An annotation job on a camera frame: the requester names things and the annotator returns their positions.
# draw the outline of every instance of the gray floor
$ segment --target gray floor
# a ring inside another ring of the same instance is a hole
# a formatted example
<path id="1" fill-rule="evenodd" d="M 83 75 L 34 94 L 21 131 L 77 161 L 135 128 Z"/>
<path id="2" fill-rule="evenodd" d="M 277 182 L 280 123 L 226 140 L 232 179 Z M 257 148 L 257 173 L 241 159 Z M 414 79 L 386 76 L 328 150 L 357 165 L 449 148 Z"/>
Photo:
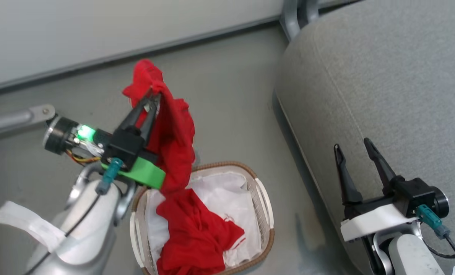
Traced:
<path id="1" fill-rule="evenodd" d="M 201 162 L 244 162 L 266 186 L 275 215 L 275 243 L 266 261 L 245 273 L 354 273 L 273 101 L 278 59 L 286 44 L 281 28 L 271 26 L 151 59 L 174 96 L 190 104 Z M 121 91 L 130 83 L 134 64 L 106 66 L 2 94 L 0 112 L 51 103 L 61 115 L 112 130 L 130 109 Z M 0 206 L 11 200 L 51 219 L 63 208 L 80 167 L 44 151 L 43 133 L 40 125 L 0 136 Z M 0 274 L 22 273 L 34 245 L 25 233 L 0 226 Z M 128 222 L 117 229 L 104 274 L 141 274 Z"/>

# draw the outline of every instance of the green 3d-printed bracket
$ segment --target green 3d-printed bracket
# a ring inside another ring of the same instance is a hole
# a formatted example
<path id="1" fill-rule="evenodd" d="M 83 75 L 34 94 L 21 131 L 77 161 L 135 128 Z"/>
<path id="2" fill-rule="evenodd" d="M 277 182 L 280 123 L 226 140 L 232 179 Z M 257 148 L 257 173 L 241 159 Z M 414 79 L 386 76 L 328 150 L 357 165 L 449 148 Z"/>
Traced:
<path id="1" fill-rule="evenodd" d="M 102 167 L 107 169 L 109 166 L 102 163 Z M 163 170 L 143 158 L 137 158 L 131 171 L 119 171 L 119 175 L 154 189 L 160 189 L 165 179 L 165 172 Z"/>

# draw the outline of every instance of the white cloth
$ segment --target white cloth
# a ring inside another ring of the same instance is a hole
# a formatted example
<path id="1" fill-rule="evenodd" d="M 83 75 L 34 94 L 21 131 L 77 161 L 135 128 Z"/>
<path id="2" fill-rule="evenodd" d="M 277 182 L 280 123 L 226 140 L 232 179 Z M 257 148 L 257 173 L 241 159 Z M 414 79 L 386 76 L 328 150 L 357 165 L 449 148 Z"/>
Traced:
<path id="1" fill-rule="evenodd" d="M 245 230 L 245 235 L 223 254 L 227 267 L 238 265 L 261 253 L 260 229 L 245 176 L 228 172 L 192 178 L 189 187 L 210 211 Z M 146 224 L 155 268 L 161 249 L 170 238 L 168 221 L 156 214 L 156 208 L 164 199 L 158 190 L 148 192 Z"/>

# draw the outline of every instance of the white tape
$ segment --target white tape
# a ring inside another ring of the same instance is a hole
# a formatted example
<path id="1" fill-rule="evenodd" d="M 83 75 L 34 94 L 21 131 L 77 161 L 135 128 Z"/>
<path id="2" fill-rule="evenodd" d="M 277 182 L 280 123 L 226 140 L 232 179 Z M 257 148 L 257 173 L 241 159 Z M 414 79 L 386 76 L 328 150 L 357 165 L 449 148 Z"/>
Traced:
<path id="1" fill-rule="evenodd" d="M 14 202 L 0 207 L 0 223 L 20 228 L 53 252 L 66 238 L 65 233 L 29 209 Z"/>

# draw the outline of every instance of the white wall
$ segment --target white wall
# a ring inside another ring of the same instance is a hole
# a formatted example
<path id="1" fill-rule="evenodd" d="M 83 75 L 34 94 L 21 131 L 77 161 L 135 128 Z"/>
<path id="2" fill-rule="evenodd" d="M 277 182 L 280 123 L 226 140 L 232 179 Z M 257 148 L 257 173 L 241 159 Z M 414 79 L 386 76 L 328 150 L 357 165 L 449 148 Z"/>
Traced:
<path id="1" fill-rule="evenodd" d="M 0 87 L 273 19 L 283 0 L 0 0 Z"/>

